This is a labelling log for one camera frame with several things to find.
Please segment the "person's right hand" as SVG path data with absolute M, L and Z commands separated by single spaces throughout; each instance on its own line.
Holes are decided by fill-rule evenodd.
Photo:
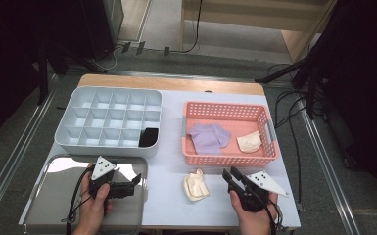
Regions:
M 258 226 L 258 225 L 269 227 L 271 221 L 277 217 L 276 208 L 271 203 L 267 205 L 267 209 L 270 211 L 270 213 L 267 213 L 266 210 L 261 210 L 258 212 L 250 212 L 250 211 L 245 211 L 242 208 L 240 198 L 235 191 L 230 191 L 229 195 L 230 195 L 231 205 L 234 211 L 238 215 L 240 228 L 242 226 Z

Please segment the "light wooden frame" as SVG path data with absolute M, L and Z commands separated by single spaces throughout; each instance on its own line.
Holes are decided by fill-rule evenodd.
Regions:
M 338 0 L 182 0 L 180 48 L 184 23 L 200 19 L 218 24 L 236 24 L 280 29 L 290 58 L 297 62 L 316 33 L 328 24 Z

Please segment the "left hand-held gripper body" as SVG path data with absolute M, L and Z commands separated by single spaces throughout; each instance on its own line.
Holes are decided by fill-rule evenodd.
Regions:
M 89 194 L 95 198 L 100 187 L 104 184 L 110 185 L 110 191 L 108 193 L 107 198 L 111 199 L 111 190 L 118 189 L 118 188 L 125 188 L 124 184 L 126 182 L 114 182 L 113 178 L 115 175 L 115 168 L 116 164 L 109 162 L 103 157 L 99 157 L 97 159 L 96 164 L 94 164 L 94 168 L 92 170 L 92 174 L 90 176 L 88 192 Z

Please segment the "pink perforated basket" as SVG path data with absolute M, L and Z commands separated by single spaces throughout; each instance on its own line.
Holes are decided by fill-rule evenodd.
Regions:
M 219 124 L 231 136 L 218 155 L 196 152 L 189 130 L 195 124 Z M 269 109 L 265 105 L 189 101 L 183 115 L 182 153 L 189 165 L 265 167 L 280 156 Z M 253 153 L 240 150 L 237 139 L 257 131 L 261 141 Z

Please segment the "black cabinet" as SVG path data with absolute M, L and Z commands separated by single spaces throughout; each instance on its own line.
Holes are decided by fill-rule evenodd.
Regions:
M 89 56 L 100 58 L 117 45 L 124 12 L 121 0 L 81 0 L 89 36 Z

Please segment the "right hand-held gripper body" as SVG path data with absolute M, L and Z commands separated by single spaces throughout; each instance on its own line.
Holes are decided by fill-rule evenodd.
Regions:
M 234 185 L 230 186 L 227 183 L 228 191 L 235 191 L 237 193 L 242 208 L 247 212 L 259 212 L 263 210 L 269 202 L 268 196 L 270 193 L 285 197 L 289 196 L 289 193 L 265 171 L 249 175 L 243 174 L 242 181 L 237 180 L 232 174 L 231 176 Z

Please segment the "white divided organizer box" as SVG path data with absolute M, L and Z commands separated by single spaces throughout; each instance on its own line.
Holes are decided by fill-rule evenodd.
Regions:
M 55 133 L 70 154 L 150 158 L 157 143 L 139 147 L 142 130 L 160 133 L 162 93 L 151 89 L 83 86 L 71 94 Z

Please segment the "metal floor rail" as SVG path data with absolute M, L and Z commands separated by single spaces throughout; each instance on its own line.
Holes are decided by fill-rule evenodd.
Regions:
M 33 101 L 38 95 L 38 91 L 33 91 L 0 128 L 0 201 L 44 118 L 59 81 L 60 77 L 52 74 L 49 77 L 49 94 L 43 103 L 37 105 Z
M 302 112 L 302 117 L 346 234 L 361 235 L 352 207 L 343 191 L 335 169 L 330 162 L 329 155 L 321 140 L 315 122 L 306 112 Z

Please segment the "dark curtain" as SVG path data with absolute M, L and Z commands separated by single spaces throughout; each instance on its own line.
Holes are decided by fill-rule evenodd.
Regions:
M 323 36 L 325 94 L 353 138 L 345 152 L 377 178 L 377 0 L 338 0 Z
M 68 70 L 52 33 L 61 12 L 59 0 L 0 0 L 0 128 L 35 88 L 46 97 L 35 63 Z

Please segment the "person's left hand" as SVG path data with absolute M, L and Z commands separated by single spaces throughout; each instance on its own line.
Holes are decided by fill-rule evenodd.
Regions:
M 110 185 L 108 183 L 104 183 L 98 189 L 96 197 L 93 198 L 88 193 L 90 176 L 91 172 L 88 171 L 84 174 L 83 179 L 81 180 L 80 194 L 82 195 L 83 199 L 86 200 L 86 202 L 80 206 L 79 224 L 81 226 L 85 226 L 87 230 L 98 230 L 105 213 L 110 213 L 112 211 L 111 202 L 108 202 L 108 204 L 104 206 L 105 200 L 110 192 Z

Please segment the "black metal stand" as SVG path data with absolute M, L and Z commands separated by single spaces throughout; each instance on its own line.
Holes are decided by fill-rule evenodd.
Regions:
M 39 78 L 39 100 L 38 105 L 42 105 L 49 96 L 48 70 L 47 63 L 50 63 L 54 72 L 65 74 L 68 66 L 64 60 L 67 56 L 83 67 L 96 73 L 106 73 L 106 69 L 98 69 L 94 64 L 79 57 L 74 52 L 64 46 L 58 45 L 52 41 L 44 40 L 38 51 L 38 78 Z
M 264 78 L 256 78 L 256 83 L 269 83 L 275 79 L 296 71 L 292 78 L 292 86 L 294 89 L 301 89 L 306 83 L 308 89 L 306 93 L 306 113 L 311 119 L 314 119 L 314 98 L 316 84 L 320 79 L 319 52 L 317 50 L 310 51 L 303 59 L 293 63 L 292 65 L 270 74 Z

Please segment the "cream sock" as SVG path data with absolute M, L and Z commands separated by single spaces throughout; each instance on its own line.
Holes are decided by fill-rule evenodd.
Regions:
M 253 153 L 261 145 L 260 134 L 258 131 L 237 138 L 239 149 L 243 153 Z
M 183 186 L 186 196 L 192 202 L 205 199 L 210 194 L 204 180 L 204 174 L 199 168 L 194 173 L 189 173 L 184 177 Z

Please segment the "black sock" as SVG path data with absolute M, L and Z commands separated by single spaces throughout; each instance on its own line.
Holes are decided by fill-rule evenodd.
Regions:
M 157 143 L 159 130 L 157 128 L 146 128 L 141 131 L 139 147 L 151 147 Z

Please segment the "shiny metal tray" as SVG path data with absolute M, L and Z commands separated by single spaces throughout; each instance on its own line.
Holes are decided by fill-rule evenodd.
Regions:
M 75 229 L 79 208 L 86 202 L 80 194 L 81 180 L 94 168 L 96 156 L 56 155 L 43 167 L 34 186 L 20 224 L 26 234 L 63 235 Z M 100 235 L 137 235 L 147 197 L 147 163 L 142 158 L 103 157 L 116 164 L 114 182 L 131 181 L 138 174 L 140 183 L 134 195 L 123 199 L 108 199 L 113 211 L 103 219 Z

